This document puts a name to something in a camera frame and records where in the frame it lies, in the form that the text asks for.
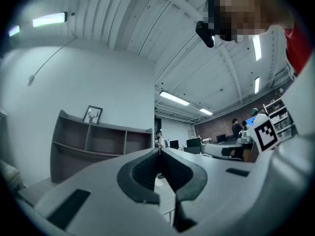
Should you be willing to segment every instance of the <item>ceiling light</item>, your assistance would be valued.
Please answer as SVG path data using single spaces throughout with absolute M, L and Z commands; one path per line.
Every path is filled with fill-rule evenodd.
M 255 93 L 258 93 L 259 91 L 259 77 L 255 79 Z
M 176 101 L 176 102 L 181 103 L 181 104 L 183 104 L 185 106 L 189 105 L 189 102 L 186 102 L 186 101 L 184 101 L 184 100 L 182 100 L 180 98 L 177 98 L 177 97 L 175 97 L 175 96 L 173 96 L 173 95 L 171 95 L 171 94 L 169 94 L 169 93 L 167 93 L 165 91 L 162 91 L 160 93 L 160 96 L 165 97 L 165 98 L 170 99 L 170 100 L 173 100 L 173 101 Z
M 261 47 L 260 47 L 259 35 L 253 36 L 252 42 L 254 43 L 254 47 L 255 47 L 256 60 L 259 60 L 261 58 Z
M 55 23 L 63 23 L 67 21 L 67 13 L 60 12 L 51 15 L 46 15 L 40 18 L 33 19 L 33 27 L 55 24 Z
M 213 115 L 211 112 L 205 110 L 205 109 L 200 109 L 199 111 L 204 112 L 207 115 Z
M 20 32 L 20 27 L 19 26 L 15 26 L 11 30 L 9 30 L 9 36 L 11 37 L 14 34 L 17 34 L 18 32 Z

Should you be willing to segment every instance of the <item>deer silhouette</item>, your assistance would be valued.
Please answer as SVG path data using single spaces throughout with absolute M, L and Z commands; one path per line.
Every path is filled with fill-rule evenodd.
M 91 115 L 91 113 L 88 113 L 88 116 L 90 118 L 89 123 L 94 123 L 93 119 L 99 117 L 99 112 L 97 112 L 96 116 L 95 115 Z

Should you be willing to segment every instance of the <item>white wall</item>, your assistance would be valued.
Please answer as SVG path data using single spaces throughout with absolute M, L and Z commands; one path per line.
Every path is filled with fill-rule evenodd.
M 154 127 L 154 64 L 132 53 L 74 40 L 27 86 L 29 75 L 67 41 L 15 49 L 1 66 L 0 106 L 9 113 L 1 143 L 5 151 L 1 149 L 26 185 L 50 176 L 50 146 L 60 109 L 83 118 L 93 105 L 103 108 L 100 122 Z
M 189 124 L 175 121 L 175 120 L 162 120 L 162 134 L 166 141 L 174 141 L 178 140 L 179 147 L 183 147 L 183 144 L 186 144 L 186 140 L 191 137 L 188 136 L 189 130 L 194 129 Z

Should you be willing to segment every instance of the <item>blue screen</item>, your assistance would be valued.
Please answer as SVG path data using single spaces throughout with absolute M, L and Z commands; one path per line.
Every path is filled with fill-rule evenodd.
M 254 120 L 255 120 L 255 118 L 256 118 L 256 116 L 255 116 L 255 117 L 252 117 L 252 118 L 250 118 L 250 119 L 248 119 L 248 120 L 246 120 L 247 125 L 248 125 L 248 126 L 253 126 L 253 125 L 254 125 Z

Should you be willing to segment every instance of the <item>light fixture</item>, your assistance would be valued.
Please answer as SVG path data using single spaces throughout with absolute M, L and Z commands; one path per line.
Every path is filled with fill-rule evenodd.
M 259 91 L 259 81 L 260 81 L 260 78 L 257 77 L 255 79 L 255 93 L 258 93 L 258 91 Z
M 181 103 L 181 104 L 183 104 L 185 106 L 189 105 L 189 102 L 186 102 L 186 101 L 184 101 L 184 100 L 182 100 L 180 98 L 177 98 L 177 97 L 175 97 L 175 96 L 173 96 L 173 95 L 171 95 L 171 94 L 169 94 L 169 93 L 167 93 L 165 91 L 162 91 L 160 93 L 160 96 L 165 97 L 165 98 L 170 99 L 170 100 L 173 100 L 173 101 L 176 101 L 176 102 Z
M 208 110 L 205 110 L 205 109 L 200 109 L 199 111 L 204 112 L 207 115 L 213 115 L 211 112 L 209 112 Z
M 19 26 L 15 26 L 11 30 L 9 30 L 9 36 L 11 37 L 14 34 L 17 34 L 18 32 L 20 32 L 20 27 Z
M 33 27 L 63 23 L 67 21 L 67 12 L 60 12 L 33 19 Z
M 259 35 L 253 36 L 252 42 L 254 43 L 256 60 L 259 60 L 261 58 L 261 47 L 260 47 Z

